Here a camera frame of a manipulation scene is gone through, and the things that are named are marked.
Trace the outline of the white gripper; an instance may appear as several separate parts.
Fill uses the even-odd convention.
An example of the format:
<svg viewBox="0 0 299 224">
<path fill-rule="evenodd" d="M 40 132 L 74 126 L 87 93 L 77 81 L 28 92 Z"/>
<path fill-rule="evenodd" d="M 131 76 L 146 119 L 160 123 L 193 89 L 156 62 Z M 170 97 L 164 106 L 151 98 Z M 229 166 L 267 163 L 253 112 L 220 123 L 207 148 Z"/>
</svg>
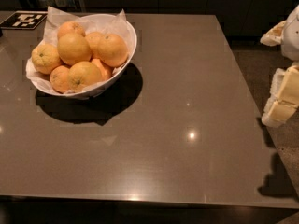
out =
<svg viewBox="0 0 299 224">
<path fill-rule="evenodd" d="M 281 21 L 263 34 L 260 42 L 273 47 L 281 44 L 282 55 L 291 61 L 299 61 L 299 5 L 286 21 Z M 278 68 L 273 75 L 270 97 L 263 109 L 262 124 L 279 127 L 297 111 L 299 107 L 299 68 L 291 66 L 287 70 Z"/>
</svg>

